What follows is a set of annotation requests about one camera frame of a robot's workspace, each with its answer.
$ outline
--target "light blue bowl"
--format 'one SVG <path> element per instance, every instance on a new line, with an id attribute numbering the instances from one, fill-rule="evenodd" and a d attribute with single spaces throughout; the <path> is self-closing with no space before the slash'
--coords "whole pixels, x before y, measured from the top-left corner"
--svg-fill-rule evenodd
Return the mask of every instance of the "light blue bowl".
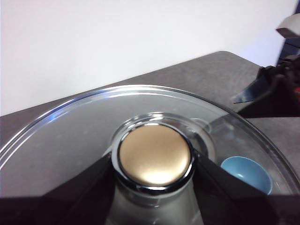
<path id="1" fill-rule="evenodd" d="M 272 190 L 272 180 L 267 171 L 257 162 L 241 156 L 225 159 L 221 168 L 267 195 Z"/>

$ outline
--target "clear glass lid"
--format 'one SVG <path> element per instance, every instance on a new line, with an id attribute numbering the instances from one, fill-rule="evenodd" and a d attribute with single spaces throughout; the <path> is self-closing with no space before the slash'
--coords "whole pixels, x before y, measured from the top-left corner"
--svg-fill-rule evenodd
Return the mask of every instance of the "clear glass lid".
<path id="1" fill-rule="evenodd" d="M 176 127 L 217 165 L 233 156 L 257 162 L 271 195 L 299 193 L 278 149 L 236 113 L 182 90 L 130 85 L 72 99 L 16 134 L 1 149 L 1 197 L 44 195 L 108 153 L 126 126 L 149 120 Z"/>

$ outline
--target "gray countertop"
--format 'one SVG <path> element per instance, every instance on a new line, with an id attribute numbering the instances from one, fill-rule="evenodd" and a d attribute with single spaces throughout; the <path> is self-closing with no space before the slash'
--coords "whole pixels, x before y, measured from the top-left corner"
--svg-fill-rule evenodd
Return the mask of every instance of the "gray countertop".
<path id="1" fill-rule="evenodd" d="M 192 92 L 237 111 L 245 105 L 234 105 L 231 97 L 256 78 L 258 69 L 258 65 L 230 52 L 216 52 L 105 87 L 126 84 L 154 84 L 173 87 Z M 0 117 L 1 146 L 40 114 L 78 95 Z M 300 174 L 300 118 L 248 120 L 278 146 L 295 171 Z"/>

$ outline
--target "glass lid rim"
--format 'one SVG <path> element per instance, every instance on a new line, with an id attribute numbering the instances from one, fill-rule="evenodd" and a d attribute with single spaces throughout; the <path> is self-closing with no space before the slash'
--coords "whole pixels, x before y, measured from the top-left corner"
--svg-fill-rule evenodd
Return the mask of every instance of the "glass lid rim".
<path id="1" fill-rule="evenodd" d="M 79 94 L 79 96 L 77 97 L 73 97 L 72 99 L 63 102 L 62 104 L 59 104 L 57 106 L 55 106 L 54 108 L 46 111 L 45 113 L 39 115 L 37 118 L 35 118 L 34 120 L 32 120 L 30 123 L 28 123 L 27 125 L 25 125 L 21 130 L 19 130 L 17 133 L 15 133 L 15 135 L 10 138 L 6 144 L 0 149 L 0 155 L 4 155 L 5 152 L 22 136 L 24 135 L 30 128 L 32 128 L 34 125 L 36 125 L 38 122 L 40 122 L 41 120 L 43 120 L 44 118 L 50 116 L 51 114 L 55 113 L 56 111 L 76 102 L 79 101 L 81 99 L 93 96 L 93 95 L 97 95 L 97 94 L 101 94 L 101 93 L 105 93 L 108 91 L 112 91 L 112 90 L 117 90 L 117 89 L 122 89 L 122 88 L 153 88 L 153 89 L 161 89 L 161 90 L 168 90 L 168 91 L 173 91 L 173 92 L 177 92 L 177 93 L 181 93 L 181 94 L 185 94 L 191 97 L 195 97 L 197 99 L 203 100 L 205 102 L 208 102 L 222 110 L 224 110 L 225 112 L 229 113 L 230 115 L 232 115 L 234 118 L 240 120 L 241 122 L 243 122 L 244 125 L 246 125 L 251 131 L 253 131 L 253 133 L 258 134 L 258 136 L 260 138 L 262 138 L 263 140 L 265 140 L 266 142 L 268 142 L 270 144 L 270 146 L 275 150 L 275 152 L 280 156 L 281 162 L 284 164 L 284 167 L 286 169 L 288 169 L 288 171 L 290 172 L 290 175 L 292 177 L 292 180 L 294 181 L 294 184 L 297 186 L 298 190 L 300 191 L 300 179 L 297 175 L 297 173 L 295 172 L 294 168 L 292 167 L 292 165 L 289 163 L 289 161 L 285 158 L 285 156 L 282 154 L 282 152 L 278 149 L 278 147 L 262 132 L 260 131 L 255 125 L 253 125 L 252 123 L 250 123 L 249 121 L 247 121 L 245 118 L 241 117 L 240 115 L 238 115 L 235 111 L 233 111 L 232 109 L 221 105 L 219 103 L 216 103 L 214 101 L 211 101 L 209 99 L 206 99 L 204 97 L 201 97 L 197 94 L 194 94 L 192 92 L 186 91 L 186 90 L 182 90 L 182 89 L 177 89 L 177 88 L 172 88 L 172 87 L 166 87 L 166 86 L 160 86 L 160 85 L 150 85 L 150 84 L 130 84 L 130 85 L 120 85 L 120 86 L 113 86 L 113 87 L 109 87 L 109 88 L 104 88 L 104 89 L 98 89 L 98 90 L 91 90 L 88 91 L 84 94 Z"/>

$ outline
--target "black plastic part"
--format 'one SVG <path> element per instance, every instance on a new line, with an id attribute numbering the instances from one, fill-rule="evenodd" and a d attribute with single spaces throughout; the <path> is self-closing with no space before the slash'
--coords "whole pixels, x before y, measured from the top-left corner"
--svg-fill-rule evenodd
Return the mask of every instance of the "black plastic part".
<path id="1" fill-rule="evenodd" d="M 275 225 L 267 195 L 198 153 L 194 190 L 205 225 Z"/>
<path id="2" fill-rule="evenodd" d="M 1 198 L 0 224 L 105 224 L 114 185 L 107 154 L 42 197 Z"/>
<path id="3" fill-rule="evenodd" d="M 300 101 L 294 92 L 300 87 L 300 56 L 289 56 L 277 67 L 261 67 L 256 79 L 261 76 L 269 87 L 238 114 L 244 118 L 300 116 Z"/>

